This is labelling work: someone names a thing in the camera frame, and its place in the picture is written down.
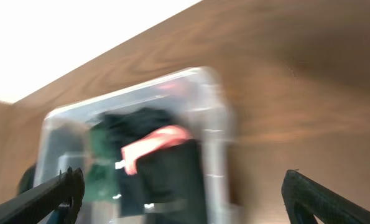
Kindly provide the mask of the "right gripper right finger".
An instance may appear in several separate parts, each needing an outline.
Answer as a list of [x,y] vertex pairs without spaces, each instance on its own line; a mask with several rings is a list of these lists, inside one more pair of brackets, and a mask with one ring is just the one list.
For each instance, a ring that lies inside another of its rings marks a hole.
[[285,173],[281,192],[291,224],[370,224],[370,211],[296,170]]

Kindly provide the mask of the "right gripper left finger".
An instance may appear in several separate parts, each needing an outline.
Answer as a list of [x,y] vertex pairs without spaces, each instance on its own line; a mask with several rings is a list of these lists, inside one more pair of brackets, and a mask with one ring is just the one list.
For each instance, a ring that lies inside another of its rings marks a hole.
[[0,224],[48,223],[74,224],[85,194],[80,168],[66,172],[0,204]]

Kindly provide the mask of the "dark green cloth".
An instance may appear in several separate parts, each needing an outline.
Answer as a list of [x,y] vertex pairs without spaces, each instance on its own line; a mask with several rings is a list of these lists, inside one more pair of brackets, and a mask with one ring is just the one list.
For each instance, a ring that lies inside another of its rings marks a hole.
[[107,129],[101,124],[89,130],[90,164],[85,174],[85,202],[114,203],[121,197],[116,174],[116,155],[107,140]]

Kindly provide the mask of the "dark navy garment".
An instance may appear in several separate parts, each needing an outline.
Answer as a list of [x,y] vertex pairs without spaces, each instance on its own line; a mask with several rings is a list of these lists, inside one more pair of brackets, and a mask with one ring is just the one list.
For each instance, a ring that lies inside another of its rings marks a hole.
[[[176,123],[166,110],[143,107],[128,114],[103,114],[97,125],[104,134],[104,142],[114,152],[118,162],[123,160],[121,148],[140,140],[151,132]],[[115,170],[118,181],[119,213],[122,217],[144,213],[145,192],[138,175],[127,175],[123,168]]]

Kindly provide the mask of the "pink printed shirt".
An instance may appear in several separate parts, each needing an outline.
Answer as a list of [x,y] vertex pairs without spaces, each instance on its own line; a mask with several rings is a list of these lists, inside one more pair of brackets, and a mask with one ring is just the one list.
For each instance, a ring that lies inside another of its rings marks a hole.
[[124,169],[127,175],[137,174],[136,161],[159,149],[170,148],[192,138],[187,129],[177,126],[164,126],[146,137],[121,148],[123,159],[115,162],[115,169]]

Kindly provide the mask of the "black garment with tape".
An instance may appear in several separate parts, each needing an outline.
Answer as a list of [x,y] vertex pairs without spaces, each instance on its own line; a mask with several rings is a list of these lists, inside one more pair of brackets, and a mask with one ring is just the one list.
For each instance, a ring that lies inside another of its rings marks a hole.
[[146,223],[207,224],[200,146],[191,139],[136,161],[145,191]]

